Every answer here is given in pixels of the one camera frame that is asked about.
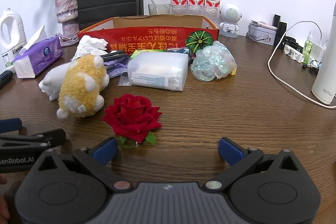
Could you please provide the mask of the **red artificial rose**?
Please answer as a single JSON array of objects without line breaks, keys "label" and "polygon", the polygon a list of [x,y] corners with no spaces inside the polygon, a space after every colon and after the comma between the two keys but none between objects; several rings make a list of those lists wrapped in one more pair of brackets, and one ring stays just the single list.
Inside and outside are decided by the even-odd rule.
[{"label": "red artificial rose", "polygon": [[137,147],[148,142],[157,143],[155,130],[162,127],[160,108],[143,96],[124,94],[115,98],[105,110],[102,120],[112,127],[114,135],[124,148]]}]

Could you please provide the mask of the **yellow white plush toy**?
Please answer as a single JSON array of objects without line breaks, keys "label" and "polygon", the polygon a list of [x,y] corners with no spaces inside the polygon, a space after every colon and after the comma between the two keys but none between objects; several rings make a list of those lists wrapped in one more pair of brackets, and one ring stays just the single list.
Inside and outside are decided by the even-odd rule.
[{"label": "yellow white plush toy", "polygon": [[50,101],[58,101],[56,116],[84,118],[95,115],[103,106],[100,92],[109,84],[101,56],[85,55],[49,71],[39,83]]}]

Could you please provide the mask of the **small clear zip bag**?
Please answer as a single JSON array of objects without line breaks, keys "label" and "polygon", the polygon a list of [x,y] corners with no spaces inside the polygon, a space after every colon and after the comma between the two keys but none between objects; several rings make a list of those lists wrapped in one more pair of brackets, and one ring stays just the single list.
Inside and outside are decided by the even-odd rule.
[{"label": "small clear zip bag", "polygon": [[124,72],[120,75],[118,86],[131,86],[127,72]]}]

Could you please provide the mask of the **purple cloth pouch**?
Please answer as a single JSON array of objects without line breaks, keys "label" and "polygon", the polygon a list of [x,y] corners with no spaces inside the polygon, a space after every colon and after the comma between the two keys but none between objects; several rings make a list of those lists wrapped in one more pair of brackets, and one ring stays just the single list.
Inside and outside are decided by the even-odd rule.
[{"label": "purple cloth pouch", "polygon": [[127,72],[127,65],[130,61],[130,57],[127,54],[112,56],[107,61],[104,61],[106,73],[110,79],[122,75]]}]

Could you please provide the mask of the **iridescent plastic bag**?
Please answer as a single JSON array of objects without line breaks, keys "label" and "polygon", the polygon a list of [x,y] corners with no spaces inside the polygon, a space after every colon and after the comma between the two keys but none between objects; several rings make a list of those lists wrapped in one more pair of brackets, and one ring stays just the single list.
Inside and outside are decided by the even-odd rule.
[{"label": "iridescent plastic bag", "polygon": [[198,50],[191,64],[195,78],[204,82],[234,76],[237,68],[232,53],[220,41],[214,41],[213,45]]}]

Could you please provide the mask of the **green yellow snack packet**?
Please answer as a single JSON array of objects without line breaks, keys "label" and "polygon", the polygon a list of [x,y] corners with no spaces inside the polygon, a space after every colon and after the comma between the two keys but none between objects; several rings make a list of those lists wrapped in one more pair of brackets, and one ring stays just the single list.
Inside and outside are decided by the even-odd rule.
[{"label": "green yellow snack packet", "polygon": [[135,50],[135,51],[131,54],[130,58],[131,58],[131,59],[135,58],[135,57],[136,57],[139,53],[141,53],[141,52],[147,52],[147,50]]}]

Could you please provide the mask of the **translucent cotton swab box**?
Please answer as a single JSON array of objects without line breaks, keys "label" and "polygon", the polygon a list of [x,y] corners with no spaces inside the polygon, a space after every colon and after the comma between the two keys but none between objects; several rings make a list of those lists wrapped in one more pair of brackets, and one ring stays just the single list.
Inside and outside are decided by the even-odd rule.
[{"label": "translucent cotton swab box", "polygon": [[189,57],[176,52],[140,52],[127,65],[131,85],[183,91]]}]

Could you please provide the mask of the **white tissue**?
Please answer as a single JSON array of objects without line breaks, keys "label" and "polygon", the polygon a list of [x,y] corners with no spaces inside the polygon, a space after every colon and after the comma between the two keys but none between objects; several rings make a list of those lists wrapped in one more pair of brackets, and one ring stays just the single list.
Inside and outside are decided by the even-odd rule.
[{"label": "white tissue", "polygon": [[92,38],[89,35],[84,35],[77,46],[76,52],[72,57],[72,61],[91,54],[102,56],[107,54],[108,42],[105,39]]}]

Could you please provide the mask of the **blue snack packet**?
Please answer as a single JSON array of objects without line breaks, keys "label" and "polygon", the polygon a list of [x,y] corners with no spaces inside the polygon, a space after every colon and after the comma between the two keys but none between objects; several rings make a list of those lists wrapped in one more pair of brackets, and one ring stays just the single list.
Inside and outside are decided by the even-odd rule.
[{"label": "blue snack packet", "polygon": [[168,48],[166,51],[167,51],[167,52],[170,52],[170,53],[183,53],[183,54],[190,55],[190,49],[187,48],[187,47],[182,47],[182,48]]}]

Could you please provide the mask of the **black remote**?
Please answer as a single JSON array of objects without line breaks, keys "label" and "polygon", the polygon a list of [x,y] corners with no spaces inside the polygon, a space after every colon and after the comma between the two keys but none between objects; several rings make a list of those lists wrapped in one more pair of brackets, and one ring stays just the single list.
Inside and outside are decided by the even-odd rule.
[{"label": "black remote", "polygon": [[4,71],[0,75],[0,89],[9,83],[9,81],[13,78],[12,71]]}]

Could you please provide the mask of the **purple tissue pack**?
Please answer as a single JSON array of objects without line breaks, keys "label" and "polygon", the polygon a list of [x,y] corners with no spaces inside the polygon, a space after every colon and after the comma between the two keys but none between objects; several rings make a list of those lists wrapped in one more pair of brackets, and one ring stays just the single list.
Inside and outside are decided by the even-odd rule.
[{"label": "purple tissue pack", "polygon": [[15,73],[19,79],[34,79],[62,56],[60,38],[48,38],[42,25],[15,57]]}]

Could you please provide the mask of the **white detergent jug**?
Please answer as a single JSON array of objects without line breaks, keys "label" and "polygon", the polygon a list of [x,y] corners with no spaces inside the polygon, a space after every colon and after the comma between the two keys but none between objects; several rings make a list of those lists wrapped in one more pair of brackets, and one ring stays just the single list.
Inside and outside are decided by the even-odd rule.
[{"label": "white detergent jug", "polygon": [[1,55],[6,70],[15,73],[14,59],[26,43],[21,16],[10,8],[5,9],[1,16]]}]

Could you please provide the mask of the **white thermos bottle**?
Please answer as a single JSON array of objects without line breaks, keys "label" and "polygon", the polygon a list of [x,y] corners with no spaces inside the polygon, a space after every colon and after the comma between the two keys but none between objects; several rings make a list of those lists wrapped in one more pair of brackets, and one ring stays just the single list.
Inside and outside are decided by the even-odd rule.
[{"label": "white thermos bottle", "polygon": [[335,9],[329,42],[311,92],[320,102],[330,105],[336,91],[336,17]]}]

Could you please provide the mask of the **white power strip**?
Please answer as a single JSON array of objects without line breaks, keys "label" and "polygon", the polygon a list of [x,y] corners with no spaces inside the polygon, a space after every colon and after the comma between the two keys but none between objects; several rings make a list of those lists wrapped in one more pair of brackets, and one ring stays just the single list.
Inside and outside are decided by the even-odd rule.
[{"label": "white power strip", "polygon": [[304,55],[288,44],[284,45],[283,52],[285,55],[288,55],[292,60],[297,61],[299,64],[304,60]]}]

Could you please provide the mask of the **small tin box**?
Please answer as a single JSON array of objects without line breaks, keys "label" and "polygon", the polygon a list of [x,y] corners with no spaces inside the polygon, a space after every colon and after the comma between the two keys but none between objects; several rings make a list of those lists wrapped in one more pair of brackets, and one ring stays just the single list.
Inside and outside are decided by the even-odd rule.
[{"label": "small tin box", "polygon": [[252,20],[248,26],[246,36],[255,42],[274,45],[277,27]]}]

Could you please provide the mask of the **red orange cardboard box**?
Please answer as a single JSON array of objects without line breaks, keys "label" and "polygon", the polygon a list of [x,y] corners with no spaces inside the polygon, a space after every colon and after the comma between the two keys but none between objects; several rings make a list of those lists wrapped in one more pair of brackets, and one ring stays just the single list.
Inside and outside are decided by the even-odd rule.
[{"label": "red orange cardboard box", "polygon": [[104,39],[108,51],[160,50],[187,47],[194,55],[218,39],[219,29],[205,16],[145,15],[114,17],[79,31],[82,38]]}]

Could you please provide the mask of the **green spray bottle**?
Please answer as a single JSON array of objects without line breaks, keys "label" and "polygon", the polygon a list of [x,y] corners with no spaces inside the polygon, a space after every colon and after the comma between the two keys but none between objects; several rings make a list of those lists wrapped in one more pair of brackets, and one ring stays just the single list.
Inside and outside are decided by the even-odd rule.
[{"label": "green spray bottle", "polygon": [[302,54],[304,56],[304,58],[303,58],[303,63],[304,64],[307,64],[308,61],[309,61],[312,45],[313,45],[313,31],[310,30],[309,34],[307,36],[307,40],[305,42],[303,51],[302,51]]}]

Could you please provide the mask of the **mottled purple vase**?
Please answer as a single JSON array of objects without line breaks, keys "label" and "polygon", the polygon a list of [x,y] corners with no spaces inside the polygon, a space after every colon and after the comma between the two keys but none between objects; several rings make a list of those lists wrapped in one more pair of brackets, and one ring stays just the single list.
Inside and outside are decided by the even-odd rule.
[{"label": "mottled purple vase", "polygon": [[77,0],[55,0],[57,22],[62,25],[63,35],[77,39],[79,32]]}]

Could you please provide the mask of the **black box pair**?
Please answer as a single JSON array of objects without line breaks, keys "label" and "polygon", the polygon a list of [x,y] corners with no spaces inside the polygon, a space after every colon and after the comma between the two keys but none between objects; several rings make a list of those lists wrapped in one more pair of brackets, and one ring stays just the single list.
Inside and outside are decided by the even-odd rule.
[{"label": "black box pair", "polygon": [[273,16],[273,24],[274,27],[277,28],[276,36],[274,40],[274,46],[278,45],[280,39],[282,38],[283,34],[286,32],[287,23],[281,21],[281,16],[274,14]]}]

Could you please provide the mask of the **white astronaut speaker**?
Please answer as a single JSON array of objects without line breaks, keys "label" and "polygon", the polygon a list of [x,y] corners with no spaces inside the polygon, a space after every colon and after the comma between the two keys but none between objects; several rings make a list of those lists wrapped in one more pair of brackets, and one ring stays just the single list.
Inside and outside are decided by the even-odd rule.
[{"label": "white astronaut speaker", "polygon": [[228,38],[238,38],[238,22],[242,18],[240,10],[232,5],[223,6],[220,16],[222,19],[219,24],[220,34]]}]

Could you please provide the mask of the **glass cup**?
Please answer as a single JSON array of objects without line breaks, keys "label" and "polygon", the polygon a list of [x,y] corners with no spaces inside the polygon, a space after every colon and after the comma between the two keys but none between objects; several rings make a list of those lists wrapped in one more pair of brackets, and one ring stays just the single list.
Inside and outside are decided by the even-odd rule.
[{"label": "glass cup", "polygon": [[[171,10],[170,4],[157,4],[157,5],[159,9],[159,15],[170,14],[170,10]],[[151,15],[150,8],[151,8],[151,4],[148,4],[149,15]]]}]

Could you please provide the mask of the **right water bottle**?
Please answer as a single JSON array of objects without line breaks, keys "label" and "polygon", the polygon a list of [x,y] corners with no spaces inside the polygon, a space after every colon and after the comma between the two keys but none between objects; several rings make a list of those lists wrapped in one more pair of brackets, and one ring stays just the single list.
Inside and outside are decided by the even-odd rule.
[{"label": "right water bottle", "polygon": [[205,16],[218,24],[221,0],[205,0]]}]

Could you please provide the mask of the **glass straw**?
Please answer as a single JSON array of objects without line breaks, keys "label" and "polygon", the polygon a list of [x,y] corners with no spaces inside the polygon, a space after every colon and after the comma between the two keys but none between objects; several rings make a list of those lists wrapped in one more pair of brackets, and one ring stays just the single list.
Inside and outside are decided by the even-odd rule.
[{"label": "glass straw", "polygon": [[151,0],[150,12],[151,12],[151,15],[159,15],[158,5],[155,3],[154,0]]}]

